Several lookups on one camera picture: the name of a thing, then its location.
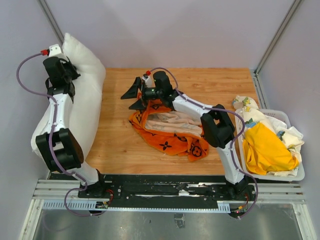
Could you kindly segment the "white pillow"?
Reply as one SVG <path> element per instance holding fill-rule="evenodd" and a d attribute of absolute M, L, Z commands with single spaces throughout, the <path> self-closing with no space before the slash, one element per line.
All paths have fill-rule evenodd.
<path fill-rule="evenodd" d="M 106 69 L 91 50 L 69 33 L 64 35 L 62 50 L 80 74 L 73 81 L 75 96 L 69 129 L 87 157 L 98 130 Z"/>

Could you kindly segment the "orange patterned pillowcase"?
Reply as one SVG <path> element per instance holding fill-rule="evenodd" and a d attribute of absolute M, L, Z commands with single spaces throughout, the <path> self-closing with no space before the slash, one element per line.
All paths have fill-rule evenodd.
<path fill-rule="evenodd" d="M 128 121 L 151 147 L 169 156 L 186 156 L 190 162 L 209 154 L 200 120 L 172 110 L 160 100 L 150 100 L 145 110 L 136 110 Z"/>

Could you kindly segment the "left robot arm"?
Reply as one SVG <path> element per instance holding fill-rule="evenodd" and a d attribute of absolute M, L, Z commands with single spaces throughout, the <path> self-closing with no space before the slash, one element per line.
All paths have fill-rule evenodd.
<path fill-rule="evenodd" d="M 70 114 L 76 94 L 73 80 L 80 77 L 68 58 L 50 56 L 43 61 L 49 100 L 49 119 L 44 131 L 36 136 L 36 146 L 51 172 L 72 176 L 96 198 L 107 193 L 99 172 L 85 163 L 83 150 L 69 129 Z"/>

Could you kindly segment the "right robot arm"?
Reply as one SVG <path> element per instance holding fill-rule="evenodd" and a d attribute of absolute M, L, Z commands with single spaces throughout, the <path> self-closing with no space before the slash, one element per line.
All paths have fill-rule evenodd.
<path fill-rule="evenodd" d="M 163 68 L 155 68 L 154 73 L 147 71 L 143 76 L 135 78 L 121 99 L 136 99 L 129 107 L 131 110 L 146 110 L 148 103 L 159 100 L 165 107 L 199 120 L 204 139 L 216 148 L 222 162 L 227 196 L 232 200 L 240 199 L 248 186 L 248 178 L 240 168 L 235 150 L 237 136 L 229 117 L 231 112 L 221 104 L 210 106 L 188 97 L 171 85 L 168 75 Z"/>

